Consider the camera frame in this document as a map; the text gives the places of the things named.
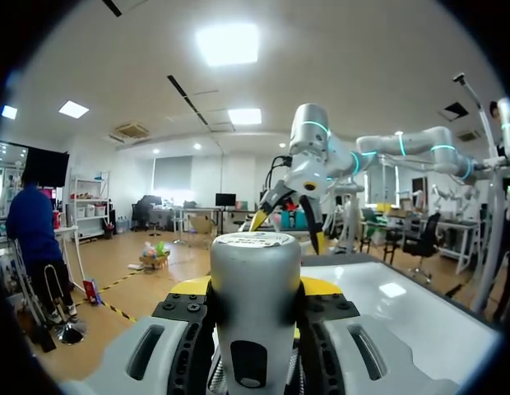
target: sticker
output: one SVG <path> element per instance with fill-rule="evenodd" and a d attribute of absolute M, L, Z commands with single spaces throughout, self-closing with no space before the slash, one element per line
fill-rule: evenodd
<path fill-rule="evenodd" d="M 218 238 L 217 242 L 235 247 L 261 248 L 287 244 L 291 240 L 293 240 L 292 236 L 283 233 L 242 232 L 222 235 Z"/>

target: screw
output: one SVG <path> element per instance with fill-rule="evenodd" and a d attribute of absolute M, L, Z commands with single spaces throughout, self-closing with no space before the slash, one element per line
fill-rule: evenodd
<path fill-rule="evenodd" d="M 324 307 L 322 307 L 320 304 L 312 304 L 310 306 L 310 310 L 314 311 L 315 313 L 321 313 L 324 310 Z"/>
<path fill-rule="evenodd" d="M 200 305 L 197 303 L 190 303 L 188 304 L 188 310 L 194 313 L 195 311 L 200 310 Z"/>

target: sneaker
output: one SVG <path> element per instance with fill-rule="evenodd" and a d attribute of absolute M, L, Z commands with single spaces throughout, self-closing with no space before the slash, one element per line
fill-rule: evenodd
<path fill-rule="evenodd" d="M 76 306 L 74 304 L 67 306 L 67 310 L 68 310 L 68 315 L 70 315 L 72 318 L 75 318 L 77 316 L 77 310 L 76 310 Z"/>
<path fill-rule="evenodd" d="M 47 314 L 47 319 L 54 325 L 60 325 L 63 323 L 63 318 L 56 309 L 52 313 Z"/>

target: floor tape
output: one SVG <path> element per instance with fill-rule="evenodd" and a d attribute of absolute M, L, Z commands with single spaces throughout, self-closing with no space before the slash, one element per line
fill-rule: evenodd
<path fill-rule="evenodd" d="M 136 270 L 135 272 L 131 272 L 129 274 L 127 274 L 126 276 L 120 278 L 119 280 L 116 280 L 115 282 L 113 282 L 112 284 L 109 284 L 108 286 L 104 286 L 101 290 L 98 290 L 98 293 L 101 294 L 102 292 L 105 292 L 107 290 L 110 290 L 112 287 L 116 286 L 117 284 L 119 284 L 120 282 L 122 281 L 125 281 L 127 280 L 128 278 L 134 276 L 135 274 L 138 274 L 140 272 L 142 272 L 144 269 L 138 269 Z M 81 305 L 81 304 L 84 304 L 86 302 L 88 302 L 89 300 L 87 298 L 83 299 L 83 300 L 80 300 L 79 302 L 76 303 L 76 307 Z"/>
<path fill-rule="evenodd" d="M 120 316 L 122 316 L 122 317 L 124 317 L 124 318 L 128 319 L 128 320 L 129 320 L 129 321 L 131 321 L 132 323 L 135 323 L 135 322 L 137 321 L 137 319 L 136 319 L 136 318 L 131 317 L 129 314 L 124 313 L 122 310 L 117 309 L 116 307 L 111 306 L 110 304 L 105 303 L 104 301 L 102 301 L 102 302 L 101 302 L 101 304 L 102 304 L 103 306 L 105 306 L 105 307 L 110 308 L 110 309 L 111 309 L 111 310 L 113 310 L 116 314 L 118 314 L 118 315 L 120 315 Z"/>

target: television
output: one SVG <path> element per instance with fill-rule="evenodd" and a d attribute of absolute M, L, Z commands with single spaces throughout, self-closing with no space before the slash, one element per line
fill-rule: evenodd
<path fill-rule="evenodd" d="M 215 193 L 215 206 L 235 207 L 237 195 L 235 193 Z"/>
<path fill-rule="evenodd" d="M 25 171 L 33 174 L 41 187 L 62 187 L 67 176 L 68 157 L 67 153 L 29 148 Z"/>

